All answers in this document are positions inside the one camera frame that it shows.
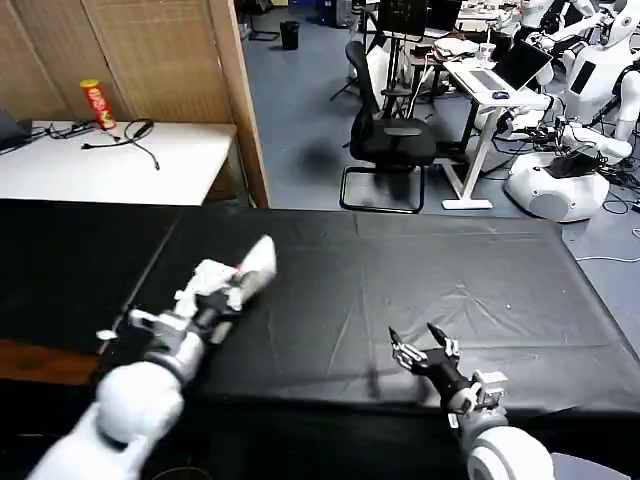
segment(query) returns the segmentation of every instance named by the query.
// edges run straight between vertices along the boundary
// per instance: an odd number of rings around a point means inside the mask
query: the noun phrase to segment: trash can
[[[298,22],[280,22],[280,37],[282,38],[283,50],[298,49],[298,30],[300,23]]]

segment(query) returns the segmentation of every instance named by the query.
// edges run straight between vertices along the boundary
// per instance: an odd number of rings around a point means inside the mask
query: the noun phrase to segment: wall
[[[249,190],[266,207],[237,34],[229,0],[0,0],[0,107],[15,118],[91,118],[78,83],[98,78],[116,119],[235,123]],[[230,185],[225,171],[213,190]]]

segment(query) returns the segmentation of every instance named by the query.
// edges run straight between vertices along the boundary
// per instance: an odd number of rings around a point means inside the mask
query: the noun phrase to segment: black office chair
[[[375,120],[373,116],[380,109],[373,93],[364,45],[362,42],[352,41],[347,44],[345,50],[349,62],[356,69],[362,99],[362,108],[351,127],[349,151],[356,160],[374,163],[375,167],[347,167],[344,169],[340,185],[340,206],[347,210],[366,212],[418,213],[424,207],[426,168],[433,163],[436,154],[436,145],[429,134],[429,127],[417,119]],[[396,95],[406,95],[404,91],[384,90],[382,93],[390,98]],[[345,202],[349,173],[409,175],[415,168],[420,169],[420,200],[416,208],[408,210],[378,208],[351,205]]]
[[[258,30],[253,24],[254,15],[264,15],[273,10],[271,0],[243,0],[241,11],[243,15],[249,15],[249,33],[250,41],[257,42],[273,42],[280,37],[280,32],[269,30]]]

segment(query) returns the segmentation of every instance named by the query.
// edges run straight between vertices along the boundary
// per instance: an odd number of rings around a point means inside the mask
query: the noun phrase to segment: red can
[[[87,79],[81,81],[80,86],[84,90],[91,108],[93,108],[93,111],[96,113],[96,120],[100,126],[105,130],[115,127],[116,121],[113,119],[111,107],[102,94],[100,82],[94,79]]]

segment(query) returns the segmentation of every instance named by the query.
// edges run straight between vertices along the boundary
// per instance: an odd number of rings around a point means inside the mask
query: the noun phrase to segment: black tablecloth
[[[178,431],[215,439],[216,478],[460,474],[431,387],[391,360],[387,326],[428,348],[428,321],[460,339],[463,373],[509,377],[513,424],[634,466],[620,449],[640,426],[640,362],[549,222],[95,205],[0,218],[2,336],[79,351],[132,296],[170,308],[203,258],[234,264],[274,238],[277,278],[186,392]]]
[[[433,322],[463,373],[507,375],[510,412],[640,412],[640,363],[545,221],[189,210],[136,301],[171,307],[202,258],[234,264],[264,233],[278,276],[203,367],[206,397],[439,413],[387,331],[428,348]]]
[[[94,353],[180,210],[0,201],[0,336]]]

